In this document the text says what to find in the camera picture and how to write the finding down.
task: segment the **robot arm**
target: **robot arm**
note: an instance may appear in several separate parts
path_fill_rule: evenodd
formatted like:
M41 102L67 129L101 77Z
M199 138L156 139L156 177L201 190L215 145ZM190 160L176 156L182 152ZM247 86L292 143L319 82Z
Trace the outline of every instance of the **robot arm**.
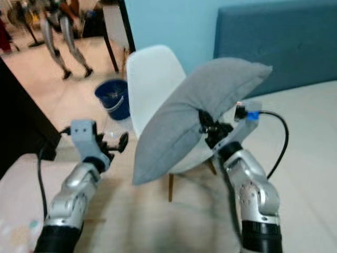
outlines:
M83 221L92 197L101 181L101 173L109 169L114 158L111 150L123 152L127 133L123 134L118 147L108 147L97 135L92 120L73 121L66 130L78 149L81 160L64 180L61 191L54 197L44 221L35 252L73 252L80 238Z
M213 122L205 111L199 111L201 131L208 134L206 143L224 162L221 170L229 178L239 202L242 220L242 253L282 252L282 236L278 214L280 199L277 190L241 142L258 125L261 104L250 103L237 107L239 122L233 129L229 124Z

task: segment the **pillow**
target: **pillow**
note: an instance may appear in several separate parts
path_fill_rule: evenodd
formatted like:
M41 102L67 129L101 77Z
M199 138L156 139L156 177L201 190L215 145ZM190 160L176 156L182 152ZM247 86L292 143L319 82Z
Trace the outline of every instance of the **pillow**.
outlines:
M199 109L219 119L271 72L270 66L236 58L215 59L197 68L164 102L142 132L136 148L132 183L143 184L161 177L194 148L202 136Z

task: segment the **light blue wall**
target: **light blue wall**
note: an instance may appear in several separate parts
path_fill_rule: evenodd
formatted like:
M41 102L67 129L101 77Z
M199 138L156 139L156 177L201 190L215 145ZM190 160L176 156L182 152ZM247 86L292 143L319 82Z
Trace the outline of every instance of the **light blue wall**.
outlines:
M136 49L168 45L190 72L213 58L219 7L275 1L287 0L125 0L125 4Z

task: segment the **black shoe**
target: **black shoe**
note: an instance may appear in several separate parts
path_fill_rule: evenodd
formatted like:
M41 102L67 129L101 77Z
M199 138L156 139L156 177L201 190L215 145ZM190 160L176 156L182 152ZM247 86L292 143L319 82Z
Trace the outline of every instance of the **black shoe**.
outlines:
M63 80L66 80L66 79L68 79L68 77L71 76L71 75L72 75L72 72L71 72L70 70L65 70L62 79L63 79Z
M93 69L87 67L87 68L85 69L85 75L84 75L84 78L87 78L87 77L90 76L92 73L93 73Z

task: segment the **bucket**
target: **bucket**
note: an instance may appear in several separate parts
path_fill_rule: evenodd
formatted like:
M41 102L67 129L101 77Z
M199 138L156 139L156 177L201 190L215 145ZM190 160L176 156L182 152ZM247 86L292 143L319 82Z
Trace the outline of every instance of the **bucket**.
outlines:
M95 95L112 119L123 120L130 116L127 82L124 80L115 79L100 84Z

